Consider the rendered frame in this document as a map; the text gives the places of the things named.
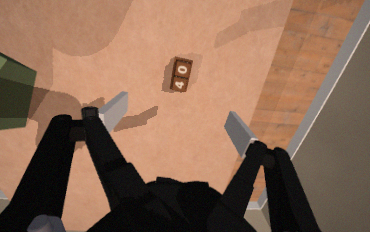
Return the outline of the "brown number cube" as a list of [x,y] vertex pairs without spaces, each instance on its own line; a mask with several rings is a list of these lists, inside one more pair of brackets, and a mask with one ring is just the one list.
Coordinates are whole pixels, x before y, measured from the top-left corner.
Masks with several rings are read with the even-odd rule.
[[177,60],[174,75],[188,78],[190,65],[189,62]]
[[174,75],[172,90],[185,92],[186,83],[187,83],[187,78]]

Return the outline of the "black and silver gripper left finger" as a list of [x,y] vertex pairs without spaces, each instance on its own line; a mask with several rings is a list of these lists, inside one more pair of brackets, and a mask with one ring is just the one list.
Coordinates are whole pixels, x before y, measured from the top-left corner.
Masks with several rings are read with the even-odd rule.
[[122,91],[99,110],[82,108],[81,120],[54,116],[0,213],[0,232],[66,232],[61,218],[77,141],[86,143],[110,210],[120,204],[133,232],[171,232],[168,211],[109,134],[127,111],[128,92]]

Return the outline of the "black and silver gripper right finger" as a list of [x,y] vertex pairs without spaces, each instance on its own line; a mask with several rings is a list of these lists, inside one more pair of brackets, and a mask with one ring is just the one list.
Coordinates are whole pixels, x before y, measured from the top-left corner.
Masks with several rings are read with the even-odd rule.
[[224,128],[244,158],[202,232],[239,232],[260,166],[264,167],[271,232],[321,232],[286,150],[273,150],[230,111]]

